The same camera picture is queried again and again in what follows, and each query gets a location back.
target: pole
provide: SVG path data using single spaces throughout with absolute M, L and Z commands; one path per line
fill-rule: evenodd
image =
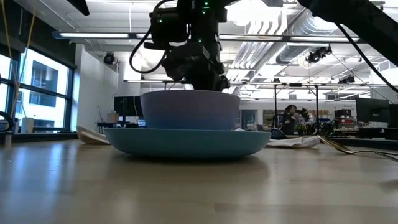
M 315 85 L 315 97 L 317 98 L 317 134 L 319 134 L 319 127 L 320 127 L 320 123 L 319 123 L 319 97 L 318 97 L 318 86 Z
M 274 121 L 275 121 L 275 127 L 274 128 L 277 128 L 277 114 L 278 114 L 278 109 L 277 109 L 277 98 L 276 98 L 276 95 L 278 95 L 278 93 L 276 92 L 276 86 L 277 85 L 275 85 L 274 86 L 274 92 L 275 92 L 275 96 L 274 96 L 274 98 L 275 98 L 275 115 L 274 115 Z

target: computer monitor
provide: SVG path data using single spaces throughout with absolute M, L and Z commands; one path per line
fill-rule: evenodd
M 145 122 L 145 120 L 138 120 L 138 126 L 139 127 L 146 127 L 147 126 L 147 124 L 146 124 L 146 122 Z
M 356 117 L 358 121 L 390 122 L 388 100 L 357 98 Z
M 390 105 L 389 128 L 398 128 L 398 105 Z
M 139 96 L 117 96 L 114 98 L 113 110 L 120 116 L 138 116 L 143 117 L 141 108 L 141 99 Z

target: box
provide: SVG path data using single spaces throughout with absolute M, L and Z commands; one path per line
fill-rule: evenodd
M 119 114 L 118 113 L 108 113 L 106 115 L 106 122 L 118 123 L 119 122 Z

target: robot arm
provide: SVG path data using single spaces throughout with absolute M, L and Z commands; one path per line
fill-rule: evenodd
M 343 24 L 398 66 L 398 24 L 369 0 L 298 0 L 314 16 Z

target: blue bowl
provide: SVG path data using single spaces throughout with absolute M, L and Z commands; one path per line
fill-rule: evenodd
M 168 129 L 105 129 L 106 139 L 119 151 L 169 159 L 236 159 L 259 152 L 271 133 Z
M 217 91 L 168 90 L 141 95 L 148 128 L 224 130 L 234 128 L 240 98 Z

